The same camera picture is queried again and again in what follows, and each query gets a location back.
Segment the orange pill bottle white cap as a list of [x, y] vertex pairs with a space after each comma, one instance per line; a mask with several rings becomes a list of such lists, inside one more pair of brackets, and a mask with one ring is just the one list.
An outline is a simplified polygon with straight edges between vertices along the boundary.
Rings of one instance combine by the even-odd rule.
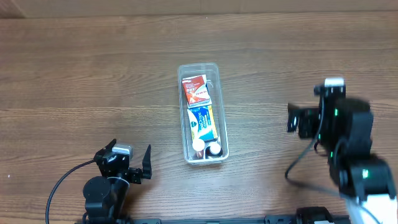
[[193, 150], [195, 151], [195, 156], [199, 159], [203, 157], [203, 153], [205, 150], [205, 142], [204, 140], [198, 138], [193, 140], [192, 142]]

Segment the dark brown syrup bottle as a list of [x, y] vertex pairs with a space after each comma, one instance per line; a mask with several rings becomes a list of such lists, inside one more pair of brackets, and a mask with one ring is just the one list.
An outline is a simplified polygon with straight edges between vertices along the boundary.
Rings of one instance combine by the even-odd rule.
[[223, 150], [217, 142], [210, 142], [205, 149], [206, 158], [209, 157], [221, 157]]

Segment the blue VapoDrops box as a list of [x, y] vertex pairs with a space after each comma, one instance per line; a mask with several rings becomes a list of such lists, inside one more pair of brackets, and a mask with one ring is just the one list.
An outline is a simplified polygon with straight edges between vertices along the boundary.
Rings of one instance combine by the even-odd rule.
[[207, 142], [218, 138], [211, 105], [191, 108], [187, 113], [193, 140], [201, 139]]

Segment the red medicine box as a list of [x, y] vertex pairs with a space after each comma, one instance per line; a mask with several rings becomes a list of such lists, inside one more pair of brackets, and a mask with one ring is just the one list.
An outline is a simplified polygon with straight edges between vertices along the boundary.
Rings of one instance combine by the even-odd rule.
[[183, 78], [182, 86], [187, 99], [188, 108], [208, 106], [211, 104], [206, 75]]

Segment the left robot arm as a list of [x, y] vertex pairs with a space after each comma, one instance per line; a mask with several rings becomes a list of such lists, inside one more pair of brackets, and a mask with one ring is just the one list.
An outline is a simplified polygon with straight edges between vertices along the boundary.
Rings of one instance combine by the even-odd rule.
[[122, 214], [122, 209], [130, 185], [152, 177], [151, 146], [146, 149], [141, 168], [130, 166], [132, 155], [132, 146], [118, 144], [115, 139], [94, 155], [101, 175], [90, 179], [83, 188], [86, 210], [83, 223], [133, 222]]

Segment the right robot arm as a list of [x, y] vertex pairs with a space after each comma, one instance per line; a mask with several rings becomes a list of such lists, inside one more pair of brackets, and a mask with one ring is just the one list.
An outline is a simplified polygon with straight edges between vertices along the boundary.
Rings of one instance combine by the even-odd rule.
[[299, 155], [325, 150], [329, 174], [337, 191], [307, 181], [287, 182], [300, 188], [336, 195], [345, 201], [351, 223], [397, 223], [397, 190], [388, 163], [371, 152], [374, 116], [368, 101], [346, 96], [343, 78], [327, 78], [313, 89], [316, 107], [288, 104], [287, 132], [311, 142]]

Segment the clear plastic container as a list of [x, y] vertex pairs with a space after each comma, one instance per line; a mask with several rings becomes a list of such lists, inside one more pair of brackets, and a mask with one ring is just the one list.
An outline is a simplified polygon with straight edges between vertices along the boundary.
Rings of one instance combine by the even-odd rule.
[[[187, 99], [182, 86], [182, 79], [193, 77], [197, 75], [206, 75], [207, 87], [211, 96], [211, 106], [213, 108], [213, 116], [215, 119], [216, 130], [218, 138], [213, 141], [205, 142], [205, 149], [210, 142], [217, 142], [222, 150], [221, 157], [206, 158], [205, 150], [201, 159], [195, 156], [195, 151], [192, 147], [192, 135], [189, 125], [189, 118], [187, 110], [191, 109], [187, 106]], [[189, 164], [211, 164], [225, 160], [229, 156], [228, 149], [228, 135], [226, 130], [226, 120], [224, 115], [223, 94], [221, 89], [221, 79], [217, 64], [215, 63], [193, 63], [181, 65], [178, 68], [178, 93], [180, 104], [180, 121], [183, 140], [183, 153], [185, 160]]]

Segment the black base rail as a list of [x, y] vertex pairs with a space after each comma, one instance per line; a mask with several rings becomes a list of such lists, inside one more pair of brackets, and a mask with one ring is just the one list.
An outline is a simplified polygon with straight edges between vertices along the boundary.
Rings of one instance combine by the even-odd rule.
[[221, 218], [221, 219], [186, 219], [186, 220], [161, 220], [127, 219], [118, 220], [115, 223], [130, 224], [294, 224], [299, 223], [295, 215], [266, 215], [262, 218]]

